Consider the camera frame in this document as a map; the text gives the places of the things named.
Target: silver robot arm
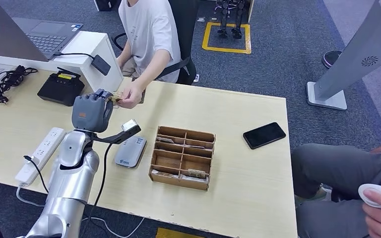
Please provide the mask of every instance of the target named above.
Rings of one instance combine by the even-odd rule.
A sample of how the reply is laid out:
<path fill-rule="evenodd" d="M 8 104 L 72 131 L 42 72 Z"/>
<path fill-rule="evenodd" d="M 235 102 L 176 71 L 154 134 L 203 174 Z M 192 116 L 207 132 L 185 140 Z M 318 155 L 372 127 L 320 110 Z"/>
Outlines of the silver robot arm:
<path fill-rule="evenodd" d="M 130 120 L 122 125 L 121 133 L 107 138 L 97 137 L 94 131 L 102 132 L 108 126 L 113 110 L 113 103 L 106 102 L 110 96 L 110 93 L 99 90 L 75 99 L 72 123 L 76 130 L 69 132 L 60 145 L 46 205 L 26 238 L 79 237 L 82 214 L 100 163 L 98 154 L 92 149 L 93 142 L 120 144 L 140 131 L 136 122 Z"/>

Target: white t-shirt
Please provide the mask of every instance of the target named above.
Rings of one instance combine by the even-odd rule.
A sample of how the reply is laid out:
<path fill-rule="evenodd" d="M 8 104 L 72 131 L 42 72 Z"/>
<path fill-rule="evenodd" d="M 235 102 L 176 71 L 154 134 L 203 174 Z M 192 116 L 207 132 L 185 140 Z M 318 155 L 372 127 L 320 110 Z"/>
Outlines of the white t-shirt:
<path fill-rule="evenodd" d="M 129 6 L 127 0 L 122 0 L 119 16 L 129 39 L 138 74 L 144 72 L 159 49 L 170 53 L 167 66 L 181 61 L 176 23 L 168 0 L 138 0 L 133 6 Z M 159 80 L 175 83 L 178 77 L 179 70 Z"/>

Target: laptop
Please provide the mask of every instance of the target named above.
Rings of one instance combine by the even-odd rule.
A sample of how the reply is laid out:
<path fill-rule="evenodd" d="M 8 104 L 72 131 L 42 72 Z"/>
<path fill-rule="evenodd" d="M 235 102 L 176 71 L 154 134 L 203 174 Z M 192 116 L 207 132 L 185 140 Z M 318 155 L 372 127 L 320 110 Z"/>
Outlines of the laptop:
<path fill-rule="evenodd" d="M 0 6 L 0 56 L 49 61 L 83 24 L 11 18 Z"/>
<path fill-rule="evenodd" d="M 83 24 L 13 17 L 31 42 L 51 60 L 78 33 Z"/>

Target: white base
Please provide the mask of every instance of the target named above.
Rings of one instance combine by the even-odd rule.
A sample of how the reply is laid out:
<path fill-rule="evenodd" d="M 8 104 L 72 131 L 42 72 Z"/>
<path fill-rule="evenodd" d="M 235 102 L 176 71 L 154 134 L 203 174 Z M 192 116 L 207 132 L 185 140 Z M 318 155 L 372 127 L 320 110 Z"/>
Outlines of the white base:
<path fill-rule="evenodd" d="M 49 134 L 46 135 L 46 137 L 37 147 L 36 151 L 30 155 L 30 157 L 33 159 L 33 162 L 36 163 L 37 167 L 40 170 L 47 163 L 53 152 L 59 146 L 65 137 L 65 134 L 66 132 L 64 129 L 53 127 L 49 131 Z M 21 168 L 20 172 L 18 172 L 18 174 L 15 176 L 15 179 L 21 183 L 24 183 L 24 185 L 30 185 L 37 177 L 39 172 L 31 162 L 28 162 L 22 157 L 20 157 L 19 160 L 23 161 L 24 165 Z"/>
<path fill-rule="evenodd" d="M 337 94 L 328 98 L 325 101 L 319 101 L 315 99 L 314 85 L 315 82 L 308 82 L 307 84 L 308 104 L 324 108 L 347 110 L 347 103 L 345 102 L 344 90 L 339 91 Z"/>

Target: fan logo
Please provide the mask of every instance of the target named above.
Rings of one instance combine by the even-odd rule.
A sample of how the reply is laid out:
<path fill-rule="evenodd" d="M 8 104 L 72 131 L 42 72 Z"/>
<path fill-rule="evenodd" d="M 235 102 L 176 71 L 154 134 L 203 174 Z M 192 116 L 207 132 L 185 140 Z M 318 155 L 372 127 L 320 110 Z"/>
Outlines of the fan logo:
<path fill-rule="evenodd" d="M 370 66 L 374 65 L 375 63 L 377 63 L 378 60 L 379 59 L 376 56 L 369 56 L 367 58 L 364 58 L 364 60 L 362 60 L 362 66 L 370 67 Z"/>

